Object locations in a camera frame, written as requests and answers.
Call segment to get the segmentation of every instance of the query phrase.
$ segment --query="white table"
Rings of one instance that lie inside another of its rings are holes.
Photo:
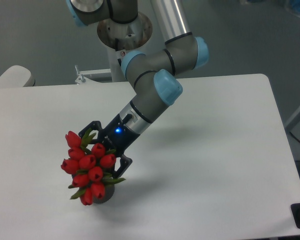
[[[125,152],[112,199],[69,200],[65,134],[103,126],[127,82],[0,89],[0,240],[239,240],[299,235],[300,181],[266,76],[180,79],[183,94]]]

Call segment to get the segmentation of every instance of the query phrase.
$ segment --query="green tulip leaf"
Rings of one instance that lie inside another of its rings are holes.
[[[92,139],[94,139],[94,137],[95,137],[96,135],[97,135],[96,132],[92,133],[90,136],[88,136],[88,137],[86,138],[86,142],[87,142],[88,144],[90,144],[91,141],[92,141]]]
[[[83,194],[86,193],[86,188],[80,188],[75,194],[73,194],[70,199],[73,200],[73,199],[77,199],[77,198],[80,198]]]
[[[92,132],[92,129],[89,128],[87,131],[85,131],[82,139],[81,139],[81,147],[86,148],[88,144],[91,142],[89,141],[89,134]]]
[[[92,152],[88,149],[88,148],[86,148],[86,146],[82,146],[82,144],[81,144],[81,149],[86,153],[86,154],[88,154],[88,155],[91,155],[92,154]]]
[[[102,182],[104,185],[113,185],[113,184],[121,183],[121,182],[123,182],[124,180],[126,180],[126,179],[123,178],[123,177],[115,178],[115,179],[108,178],[108,179],[102,179],[101,182]]]
[[[83,175],[83,174],[87,174],[88,173],[88,170],[86,169],[79,169],[76,171],[76,174],[79,174],[79,175]]]
[[[90,127],[87,131],[85,131],[82,139],[86,139],[87,137],[89,137],[91,132],[92,132],[92,128]]]
[[[108,155],[108,154],[115,154],[117,150],[115,149],[110,149],[108,151],[105,152],[105,155]]]
[[[104,177],[104,178],[111,178],[111,177],[112,177],[112,174],[109,173],[109,172],[104,172],[104,173],[103,173],[103,177]]]

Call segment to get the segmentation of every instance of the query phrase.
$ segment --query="black cable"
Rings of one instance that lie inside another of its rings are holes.
[[[291,137],[293,137],[298,143],[300,143],[300,140],[290,131],[289,134]]]

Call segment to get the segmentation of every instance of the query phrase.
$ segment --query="gray arm segment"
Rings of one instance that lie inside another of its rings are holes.
[[[209,56],[204,40],[193,37],[180,0],[151,0],[151,3],[166,49],[152,55],[133,51],[124,57],[121,64],[123,74],[136,96],[120,112],[120,117],[136,115],[140,123],[134,122],[130,129],[138,134],[148,128],[182,93],[182,86],[172,75],[204,65]],[[158,77],[161,76],[168,76],[169,80],[158,87]]]
[[[76,23],[78,24],[77,21],[79,21],[86,26],[106,19],[112,19],[116,23],[126,24],[132,22],[138,16],[137,0],[90,0],[88,3],[84,0],[66,1],[73,18],[76,19]],[[98,9],[89,11],[87,6],[91,5],[91,2],[102,3]]]

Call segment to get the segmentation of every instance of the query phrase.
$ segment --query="metal bracket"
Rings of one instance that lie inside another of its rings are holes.
[[[95,82],[95,83],[112,82],[110,69],[80,71],[78,65],[75,65],[74,68],[77,76],[75,82],[77,84],[85,84],[91,82]]]
[[[92,129],[93,131],[98,131],[99,133],[103,131],[100,121],[92,121],[79,132],[78,134],[79,137],[82,138],[88,129]],[[93,139],[90,144],[94,145],[102,142],[103,142],[102,139],[97,138],[97,139]],[[115,170],[115,167],[111,169],[111,174],[114,179],[120,178],[133,162],[131,158],[125,156],[124,154],[116,157],[120,157],[120,167],[118,168],[117,171]]]

